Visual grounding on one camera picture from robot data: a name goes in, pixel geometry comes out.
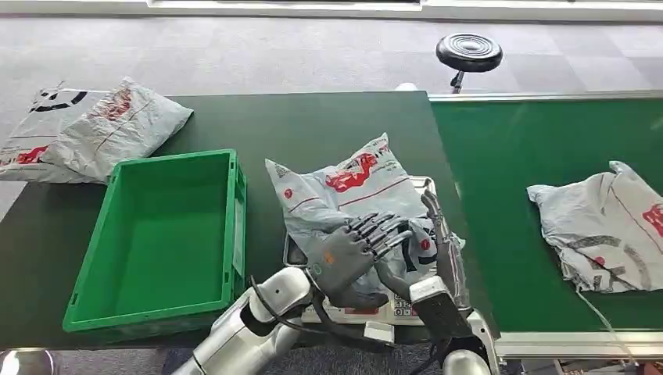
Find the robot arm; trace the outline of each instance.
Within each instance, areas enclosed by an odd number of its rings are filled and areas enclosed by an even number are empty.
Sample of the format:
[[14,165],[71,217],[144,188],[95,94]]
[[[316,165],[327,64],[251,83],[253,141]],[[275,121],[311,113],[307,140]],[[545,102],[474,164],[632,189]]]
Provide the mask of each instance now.
[[306,330],[301,315],[314,294],[343,293],[412,235],[391,233],[406,221],[393,214],[363,216],[332,233],[306,267],[286,267],[253,285],[214,322],[209,337],[174,375],[262,373]]
[[[439,205],[435,211],[441,215]],[[174,375],[262,373],[296,343],[301,330],[309,330],[301,327],[305,307],[314,299],[319,301],[320,294],[330,299],[341,295],[372,266],[386,287],[413,303],[434,342],[461,339],[460,344],[451,341],[450,347],[436,354],[443,374],[499,373],[491,333],[478,312],[464,303],[467,292],[463,284],[455,284],[451,292],[442,278],[435,276],[407,285],[379,262],[412,235],[408,230],[391,233],[405,221],[389,214],[361,217],[332,233],[316,252],[316,258],[309,259],[305,267],[284,268],[259,285],[252,279],[253,286],[214,322],[209,337]],[[436,220],[439,229],[442,229],[441,223]],[[451,255],[453,264],[446,266],[455,271],[454,278],[464,279],[459,274],[462,270],[456,268],[454,253],[443,248],[446,243],[437,244],[438,267],[443,265],[440,256]],[[482,348],[482,355],[465,350],[473,346]]]
[[[304,270],[284,268],[257,287],[276,313],[301,324],[300,311],[313,293]],[[298,336],[298,330],[276,321],[251,287],[212,324],[209,337],[174,375],[262,373]]]

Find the gray robotic hand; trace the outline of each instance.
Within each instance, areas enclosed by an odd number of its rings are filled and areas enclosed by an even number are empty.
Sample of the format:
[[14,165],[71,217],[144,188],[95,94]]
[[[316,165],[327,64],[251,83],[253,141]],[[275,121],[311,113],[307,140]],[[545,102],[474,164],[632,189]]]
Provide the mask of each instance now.
[[325,239],[309,257],[306,270],[332,305],[378,308],[389,300],[387,295],[360,293],[351,284],[412,236],[412,232],[404,228],[407,228],[407,219],[390,213],[372,213],[357,218]]

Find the stool seat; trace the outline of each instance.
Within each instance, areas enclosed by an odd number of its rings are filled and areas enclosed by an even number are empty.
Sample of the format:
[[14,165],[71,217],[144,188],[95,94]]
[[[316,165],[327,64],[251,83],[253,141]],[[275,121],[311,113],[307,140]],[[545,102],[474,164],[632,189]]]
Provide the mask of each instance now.
[[493,70],[503,57],[502,48],[493,39],[467,33],[443,37],[435,47],[435,54],[442,64],[467,73]]

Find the metal stool leg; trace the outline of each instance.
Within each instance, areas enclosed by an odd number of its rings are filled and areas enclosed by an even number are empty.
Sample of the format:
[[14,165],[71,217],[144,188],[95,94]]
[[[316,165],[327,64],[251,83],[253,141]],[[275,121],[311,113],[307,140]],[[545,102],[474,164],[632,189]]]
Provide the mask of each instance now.
[[463,87],[463,77],[465,77],[465,72],[458,70],[456,76],[451,79],[451,87],[453,87],[453,90],[451,91],[452,94],[459,94],[461,92],[461,88]]

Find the green storage bin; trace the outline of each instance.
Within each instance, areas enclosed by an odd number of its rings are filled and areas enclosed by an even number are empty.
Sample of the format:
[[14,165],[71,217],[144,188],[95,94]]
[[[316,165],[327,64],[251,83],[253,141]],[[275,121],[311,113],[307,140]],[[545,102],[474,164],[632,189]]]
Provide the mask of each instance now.
[[244,291],[235,150],[119,163],[63,328],[121,341],[209,325]]

